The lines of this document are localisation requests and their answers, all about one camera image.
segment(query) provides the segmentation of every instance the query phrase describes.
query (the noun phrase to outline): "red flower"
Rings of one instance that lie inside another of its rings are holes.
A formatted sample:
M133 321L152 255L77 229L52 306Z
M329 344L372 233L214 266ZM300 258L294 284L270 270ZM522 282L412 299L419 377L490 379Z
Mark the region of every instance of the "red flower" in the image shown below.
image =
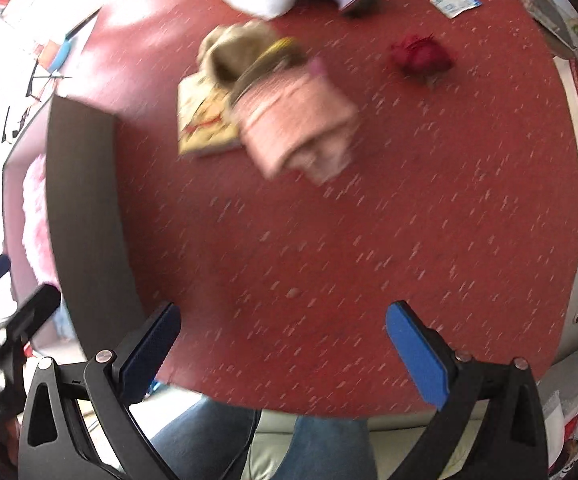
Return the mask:
M400 44L391 45L391 59L403 72L431 76L446 72L454 62L447 50L433 36L407 36Z

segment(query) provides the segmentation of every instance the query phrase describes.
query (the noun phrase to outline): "bolt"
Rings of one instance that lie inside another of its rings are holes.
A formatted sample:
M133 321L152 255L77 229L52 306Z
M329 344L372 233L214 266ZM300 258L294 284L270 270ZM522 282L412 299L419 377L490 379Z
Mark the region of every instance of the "bolt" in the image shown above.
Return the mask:
M51 366L52 362L51 357L43 357L38 363L38 368L41 370L47 370L47 368Z
M527 368L529 368L529 363L524 357L516 357L514 359L514 366L518 368L518 370L527 370Z
M0 329L0 346L4 345L7 342L7 329L2 327Z
M0 370L0 392L2 392L7 386L7 379L5 377L5 372Z
M101 350L96 354L96 361L98 363L106 363L112 358L113 354L111 350Z
M461 363L468 363L469 361L471 361L471 359L473 359L473 356L471 355L471 352L469 352L468 350L461 349L455 351L455 358Z

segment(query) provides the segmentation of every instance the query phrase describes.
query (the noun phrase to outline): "blue clamp pad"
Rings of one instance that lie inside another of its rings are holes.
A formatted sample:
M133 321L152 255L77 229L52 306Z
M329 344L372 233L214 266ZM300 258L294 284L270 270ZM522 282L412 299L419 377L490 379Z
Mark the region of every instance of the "blue clamp pad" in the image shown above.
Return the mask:
M426 336L399 303L389 305L387 334L421 397L440 410L449 397L448 371Z
M179 308L173 303L151 317L149 329L140 335L138 343L131 336L127 346L133 347L119 370L119 398L126 406L143 400L160 365L169 353L180 332L181 317Z

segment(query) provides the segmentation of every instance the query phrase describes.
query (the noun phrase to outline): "pink folded cloth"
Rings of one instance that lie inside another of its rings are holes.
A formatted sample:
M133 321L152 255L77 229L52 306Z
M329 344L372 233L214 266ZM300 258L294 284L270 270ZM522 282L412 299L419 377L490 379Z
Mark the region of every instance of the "pink folded cloth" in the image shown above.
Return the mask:
M292 168L320 185L351 160L358 110L325 76L307 66L256 82L232 111L242 143L266 178Z

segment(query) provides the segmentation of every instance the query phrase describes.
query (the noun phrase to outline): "pink fur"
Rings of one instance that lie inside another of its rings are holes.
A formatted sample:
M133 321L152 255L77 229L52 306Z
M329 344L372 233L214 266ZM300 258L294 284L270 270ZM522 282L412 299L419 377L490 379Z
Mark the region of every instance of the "pink fur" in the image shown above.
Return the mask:
M25 213L22 245L38 282L50 283L60 288L49 239L45 158L45 155L38 155L34 159L22 183L22 210Z

